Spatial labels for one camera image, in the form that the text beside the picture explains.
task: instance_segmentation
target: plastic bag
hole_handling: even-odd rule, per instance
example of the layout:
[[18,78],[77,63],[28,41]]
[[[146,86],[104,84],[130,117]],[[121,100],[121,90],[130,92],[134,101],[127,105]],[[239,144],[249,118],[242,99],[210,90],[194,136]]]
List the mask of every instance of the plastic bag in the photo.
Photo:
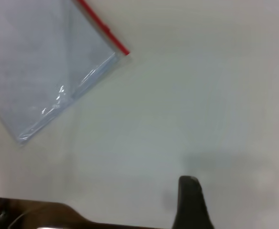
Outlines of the plastic bag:
[[0,0],[0,118],[24,143],[74,102],[127,50],[72,0]]

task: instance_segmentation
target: white table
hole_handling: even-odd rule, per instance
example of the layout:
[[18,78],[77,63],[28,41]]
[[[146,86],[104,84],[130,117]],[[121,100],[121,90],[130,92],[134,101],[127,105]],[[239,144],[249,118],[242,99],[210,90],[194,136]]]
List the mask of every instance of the white table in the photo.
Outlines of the white table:
[[180,175],[216,228],[279,228],[279,0],[91,0],[132,60],[25,147],[0,122],[0,197],[170,228]]

